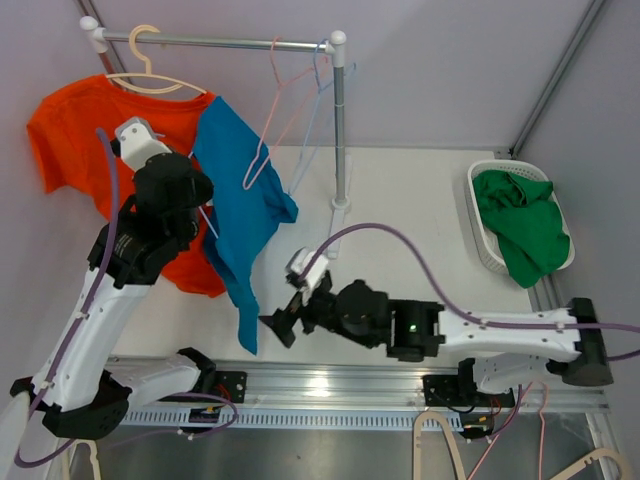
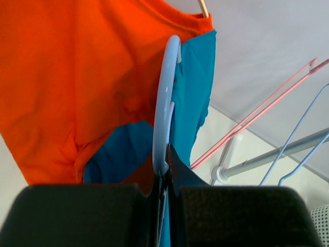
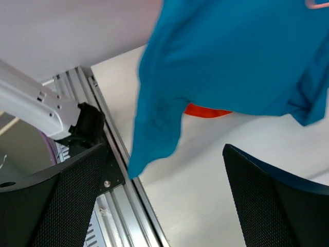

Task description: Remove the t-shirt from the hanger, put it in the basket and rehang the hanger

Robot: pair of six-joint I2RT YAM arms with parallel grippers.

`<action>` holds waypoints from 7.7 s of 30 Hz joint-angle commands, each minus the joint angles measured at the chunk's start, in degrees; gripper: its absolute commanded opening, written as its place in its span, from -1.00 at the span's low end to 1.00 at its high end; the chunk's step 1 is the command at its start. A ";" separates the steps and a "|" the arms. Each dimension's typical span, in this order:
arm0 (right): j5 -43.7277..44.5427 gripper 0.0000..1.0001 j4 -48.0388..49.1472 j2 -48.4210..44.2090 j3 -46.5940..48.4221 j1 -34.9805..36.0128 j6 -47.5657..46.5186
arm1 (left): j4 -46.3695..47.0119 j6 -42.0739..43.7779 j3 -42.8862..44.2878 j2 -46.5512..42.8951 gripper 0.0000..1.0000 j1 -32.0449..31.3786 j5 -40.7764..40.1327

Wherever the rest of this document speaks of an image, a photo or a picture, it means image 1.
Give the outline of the blue t shirt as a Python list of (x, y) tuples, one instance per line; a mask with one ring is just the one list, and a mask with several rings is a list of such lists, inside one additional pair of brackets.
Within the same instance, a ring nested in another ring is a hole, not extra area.
[(268, 147), (222, 97), (200, 116), (193, 153), (214, 187), (203, 249), (238, 310), (238, 341), (255, 355), (260, 308), (253, 264), (279, 226), (297, 220), (298, 207), (283, 189)]

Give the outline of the green t shirt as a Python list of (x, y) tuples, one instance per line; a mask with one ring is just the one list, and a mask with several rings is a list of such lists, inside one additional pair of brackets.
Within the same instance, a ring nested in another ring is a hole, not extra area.
[(504, 170), (486, 170), (472, 180), (483, 225), (493, 232), (511, 278), (534, 286), (558, 270), (570, 253), (553, 183)]

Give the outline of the light blue wire hanger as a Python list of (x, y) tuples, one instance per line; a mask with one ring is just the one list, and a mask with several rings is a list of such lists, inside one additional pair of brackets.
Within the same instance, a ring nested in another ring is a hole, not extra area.
[(314, 129), (314, 123), (316, 122), (316, 119), (318, 116), (318, 109), (322, 100), (322, 96), (325, 91), (331, 90), (334, 86), (334, 80), (331, 80), (327, 83), (322, 82), (322, 78), (325, 76), (328, 70), (324, 69), (322, 71), (319, 71), (318, 65), (317, 65), (318, 50), (319, 50), (319, 47), (316, 47), (314, 49), (314, 53), (312, 57), (314, 78), (316, 82), (315, 102), (314, 102), (311, 117), (309, 120), (308, 128), (304, 137), (304, 141), (299, 152), (298, 163), (296, 165), (296, 168), (293, 173), (293, 178), (289, 185), (288, 194), (290, 196), (293, 196), (295, 194), (301, 180), (304, 178), (304, 175), (306, 174), (309, 166), (314, 160), (317, 154), (317, 151), (320, 147), (319, 137), (317, 137), (316, 138), (317, 142), (315, 144), (315, 147), (311, 150), (310, 154), (307, 154), (307, 150), (310, 148), (310, 138)]

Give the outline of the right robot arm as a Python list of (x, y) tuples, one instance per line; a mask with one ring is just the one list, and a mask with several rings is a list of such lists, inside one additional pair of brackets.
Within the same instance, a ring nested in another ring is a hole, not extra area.
[(306, 334), (321, 327), (368, 349), (383, 346), (387, 357), (400, 362), (461, 355), (455, 392), (470, 405), (547, 375), (576, 387), (613, 382), (587, 298), (574, 298), (564, 308), (509, 316), (456, 313), (438, 302), (392, 299), (361, 279), (338, 293), (331, 288), (326, 274), (313, 291), (297, 291), (285, 308), (261, 320), (285, 347), (293, 345), (293, 327), (300, 323)]

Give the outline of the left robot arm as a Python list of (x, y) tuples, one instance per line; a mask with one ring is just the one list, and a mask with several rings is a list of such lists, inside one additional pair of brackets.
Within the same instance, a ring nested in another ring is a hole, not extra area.
[(203, 401), (215, 389), (215, 363), (194, 348), (127, 374), (106, 368), (136, 306), (196, 238), (197, 209), (213, 194), (211, 181), (174, 152), (152, 156), (133, 182), (133, 194), (91, 249), (78, 310), (55, 352), (11, 387), (13, 396), (28, 393), (58, 438), (99, 440), (132, 408), (180, 395)]

